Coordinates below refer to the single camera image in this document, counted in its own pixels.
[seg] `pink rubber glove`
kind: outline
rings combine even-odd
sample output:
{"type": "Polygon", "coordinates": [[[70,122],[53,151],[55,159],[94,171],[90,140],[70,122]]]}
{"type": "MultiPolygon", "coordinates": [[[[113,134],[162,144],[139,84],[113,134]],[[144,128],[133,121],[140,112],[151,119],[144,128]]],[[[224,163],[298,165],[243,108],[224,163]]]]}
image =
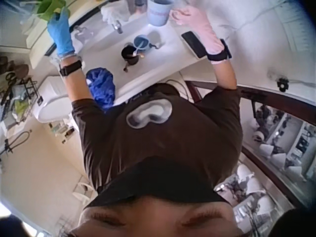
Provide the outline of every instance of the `pink rubber glove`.
{"type": "Polygon", "coordinates": [[[181,9],[171,10],[170,17],[178,25],[189,25],[198,34],[209,54],[216,55],[224,50],[222,42],[217,38],[204,11],[193,6],[186,6],[181,9]]]}

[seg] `toilet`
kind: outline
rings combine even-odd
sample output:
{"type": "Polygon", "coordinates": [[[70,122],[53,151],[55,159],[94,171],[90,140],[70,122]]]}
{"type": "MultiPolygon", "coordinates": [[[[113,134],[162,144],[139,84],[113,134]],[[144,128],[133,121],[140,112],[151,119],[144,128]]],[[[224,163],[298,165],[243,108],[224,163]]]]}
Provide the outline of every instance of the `toilet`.
{"type": "Polygon", "coordinates": [[[34,104],[32,113],[41,123],[54,122],[71,117],[72,104],[60,76],[47,77],[39,87],[42,102],[34,104]]]}

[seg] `eye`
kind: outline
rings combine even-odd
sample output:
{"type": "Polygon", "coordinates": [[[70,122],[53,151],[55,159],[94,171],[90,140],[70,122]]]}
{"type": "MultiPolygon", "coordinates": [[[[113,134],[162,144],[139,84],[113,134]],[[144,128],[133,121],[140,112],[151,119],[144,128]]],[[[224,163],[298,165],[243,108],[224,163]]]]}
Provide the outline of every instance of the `eye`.
{"type": "Polygon", "coordinates": [[[221,213],[217,211],[203,212],[190,218],[188,221],[184,222],[182,226],[189,228],[199,227],[215,218],[222,218],[221,213]]]}
{"type": "Polygon", "coordinates": [[[100,213],[95,213],[92,216],[93,219],[101,221],[103,223],[106,223],[107,225],[111,226],[111,227],[123,227],[125,226],[125,224],[123,222],[121,222],[118,218],[109,216],[109,215],[104,215],[104,214],[100,214],[100,213]]]}

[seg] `black wristwatch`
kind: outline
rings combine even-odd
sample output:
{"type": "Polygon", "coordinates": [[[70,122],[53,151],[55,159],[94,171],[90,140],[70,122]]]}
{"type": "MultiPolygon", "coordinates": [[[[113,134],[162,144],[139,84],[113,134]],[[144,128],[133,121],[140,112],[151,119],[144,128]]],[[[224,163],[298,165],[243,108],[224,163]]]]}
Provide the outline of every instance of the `black wristwatch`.
{"type": "Polygon", "coordinates": [[[216,62],[219,62],[219,61],[223,61],[223,60],[226,60],[226,59],[230,59],[232,58],[232,55],[228,49],[228,46],[227,44],[225,43],[225,41],[223,39],[221,39],[221,42],[224,46],[224,50],[222,52],[220,52],[219,54],[216,54],[216,55],[212,55],[212,54],[208,54],[206,53],[207,55],[207,58],[210,60],[210,61],[216,61],[216,62]]]}
{"type": "Polygon", "coordinates": [[[69,74],[77,71],[79,68],[82,67],[82,63],[80,60],[76,61],[75,63],[72,63],[68,66],[65,66],[63,68],[60,69],[60,75],[62,75],[63,77],[68,76],[69,74]]]}

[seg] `bathroom sink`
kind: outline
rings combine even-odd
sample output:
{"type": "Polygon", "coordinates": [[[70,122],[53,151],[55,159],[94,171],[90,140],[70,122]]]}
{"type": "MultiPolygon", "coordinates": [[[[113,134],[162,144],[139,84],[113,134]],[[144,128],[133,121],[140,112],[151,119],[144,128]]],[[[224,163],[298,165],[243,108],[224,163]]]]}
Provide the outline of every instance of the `bathroom sink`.
{"type": "Polygon", "coordinates": [[[122,24],[122,34],[105,24],[93,39],[80,51],[85,62],[84,72],[103,67],[114,75],[116,104],[122,103],[148,86],[195,62],[195,57],[182,43],[180,37],[168,22],[155,27],[147,22],[146,15],[122,24]],[[150,43],[159,47],[145,52],[134,66],[123,69],[125,61],[121,51],[133,43],[138,35],[146,35],[150,43]]]}

